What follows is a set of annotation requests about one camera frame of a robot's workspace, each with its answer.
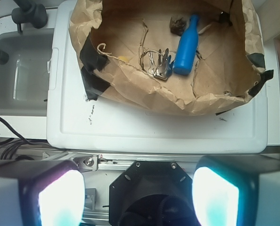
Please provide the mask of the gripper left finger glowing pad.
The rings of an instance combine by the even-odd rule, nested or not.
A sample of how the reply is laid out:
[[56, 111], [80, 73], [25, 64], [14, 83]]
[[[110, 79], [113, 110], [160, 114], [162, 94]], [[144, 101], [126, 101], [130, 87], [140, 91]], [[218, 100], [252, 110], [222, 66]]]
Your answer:
[[84, 204], [73, 161], [0, 161], [0, 226], [78, 226]]

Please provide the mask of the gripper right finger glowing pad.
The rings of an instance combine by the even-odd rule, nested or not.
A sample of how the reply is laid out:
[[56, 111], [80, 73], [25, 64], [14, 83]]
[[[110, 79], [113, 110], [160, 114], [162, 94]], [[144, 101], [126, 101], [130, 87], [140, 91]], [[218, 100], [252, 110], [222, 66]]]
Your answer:
[[203, 226], [280, 226], [280, 155], [204, 155], [192, 200]]

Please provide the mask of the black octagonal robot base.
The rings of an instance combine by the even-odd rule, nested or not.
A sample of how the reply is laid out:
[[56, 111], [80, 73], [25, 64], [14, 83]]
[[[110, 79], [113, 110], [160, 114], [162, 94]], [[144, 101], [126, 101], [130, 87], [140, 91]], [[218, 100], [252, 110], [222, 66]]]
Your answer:
[[198, 226], [192, 178], [176, 163], [135, 161], [109, 186], [112, 226]]

